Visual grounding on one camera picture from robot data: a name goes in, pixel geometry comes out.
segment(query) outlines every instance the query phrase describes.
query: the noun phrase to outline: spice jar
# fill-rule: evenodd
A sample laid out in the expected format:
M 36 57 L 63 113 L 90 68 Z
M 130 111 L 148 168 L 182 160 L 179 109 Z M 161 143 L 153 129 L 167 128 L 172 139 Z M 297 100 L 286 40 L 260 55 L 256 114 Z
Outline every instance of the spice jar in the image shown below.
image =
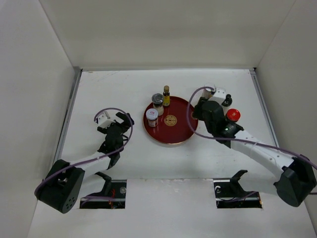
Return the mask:
M 163 96 L 164 96 L 163 106 L 168 107 L 170 104 L 170 98 L 169 98 L 169 87 L 167 85 L 164 86 Z
M 147 117 L 147 120 L 148 120 L 150 127 L 156 127 L 158 125 L 159 113 L 157 112 L 156 109 L 154 109 L 154 108 L 148 109 L 147 112 L 145 113 L 145 115 Z
M 163 95 L 161 93 L 155 93 L 152 96 L 153 107 L 158 111 L 158 115 L 161 116 L 164 113 L 163 107 Z

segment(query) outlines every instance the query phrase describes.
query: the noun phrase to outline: gold emblem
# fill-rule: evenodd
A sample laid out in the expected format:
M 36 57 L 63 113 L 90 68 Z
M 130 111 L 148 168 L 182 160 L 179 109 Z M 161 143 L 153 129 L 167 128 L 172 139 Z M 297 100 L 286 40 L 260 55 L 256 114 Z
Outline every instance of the gold emblem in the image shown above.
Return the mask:
M 173 115 L 167 115 L 164 119 L 164 122 L 168 126 L 175 126 L 177 123 L 177 118 Z

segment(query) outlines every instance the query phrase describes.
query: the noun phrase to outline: red tray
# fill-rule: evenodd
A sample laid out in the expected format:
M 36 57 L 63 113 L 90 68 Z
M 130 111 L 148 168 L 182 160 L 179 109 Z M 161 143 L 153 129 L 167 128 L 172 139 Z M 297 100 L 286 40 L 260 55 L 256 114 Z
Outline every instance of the red tray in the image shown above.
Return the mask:
M 164 113 L 158 117 L 158 125 L 150 127 L 146 118 L 146 111 L 153 108 L 152 103 L 148 105 L 143 115 L 143 125 L 147 133 L 156 141 L 164 144 L 179 144 L 189 139 L 194 133 L 186 122 L 186 108 L 188 102 L 179 97 L 170 97 L 169 107 L 164 107 Z M 198 120 L 192 118 L 194 107 L 189 108 L 189 121 L 196 130 Z

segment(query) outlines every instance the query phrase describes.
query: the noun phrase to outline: gray edge strip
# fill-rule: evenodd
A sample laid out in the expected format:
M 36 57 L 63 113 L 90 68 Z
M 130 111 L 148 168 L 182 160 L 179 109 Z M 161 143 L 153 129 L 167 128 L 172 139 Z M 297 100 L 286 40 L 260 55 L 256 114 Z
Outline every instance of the gray edge strip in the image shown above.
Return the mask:
M 127 70 L 183 70 L 183 69 L 248 69 L 253 70 L 253 68 L 249 67 L 209 67 L 209 66 L 146 66 L 146 67 L 138 67 L 138 66 L 131 66 L 131 67 L 122 67 L 122 66 L 108 66 L 108 67 L 86 67 L 83 68 L 83 72 L 92 72 L 92 71 L 127 71 Z
M 81 73 L 83 71 L 79 67 L 74 67 L 74 70 L 75 70 L 74 81 L 73 81 L 73 85 L 72 85 L 72 88 L 70 91 L 67 109 L 66 109 L 66 113 L 65 113 L 65 118 L 64 118 L 63 126 L 62 126 L 61 133 L 59 136 L 58 145 L 57 145 L 57 149 L 55 152 L 53 163 L 55 163 L 55 161 L 60 159 L 61 153 L 63 151 L 64 142 L 65 142 L 65 138 L 66 138 L 66 134 L 67 134 L 67 130 L 68 130 L 68 125 L 69 125 L 71 113 L 73 111 L 75 98 L 76 98 L 76 94 L 77 94 L 77 90 L 78 90 L 78 86 L 79 86 L 79 81 L 81 78 Z
M 273 136 L 274 143 L 275 143 L 275 145 L 277 147 L 279 147 L 278 141 L 277 141 L 277 138 L 276 138 L 276 135 L 275 135 L 275 131 L 274 131 L 274 128 L 273 128 L 273 124 L 272 124 L 272 121 L 271 121 L 271 119 L 269 117 L 269 114 L 268 114 L 268 111 L 267 111 L 267 108 L 266 108 L 266 105 L 265 105 L 265 101 L 264 101 L 264 98 L 263 98 L 263 94 L 261 92 L 261 88 L 260 88 L 260 85 L 259 85 L 259 82 L 258 82 L 258 78 L 257 78 L 256 72 L 254 70 L 250 70 L 250 75 L 252 77 L 252 81 L 253 81 L 254 87 L 256 89 L 256 92 L 257 92 L 257 95 L 258 95 L 258 98 L 259 98 L 259 101 L 260 101 L 260 104 L 261 104 L 261 107 L 262 107 L 262 111 L 264 111 L 266 123 L 269 125 L 269 128 L 271 130 L 271 134 Z

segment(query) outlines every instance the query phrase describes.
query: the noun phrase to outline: red lid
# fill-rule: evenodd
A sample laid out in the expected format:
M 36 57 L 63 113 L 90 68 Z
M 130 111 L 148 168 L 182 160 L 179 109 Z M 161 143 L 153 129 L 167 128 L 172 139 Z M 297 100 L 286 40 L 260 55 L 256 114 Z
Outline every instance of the red lid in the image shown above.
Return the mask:
M 231 108 L 227 111 L 226 116 L 230 121 L 237 122 L 240 119 L 241 114 L 237 109 Z

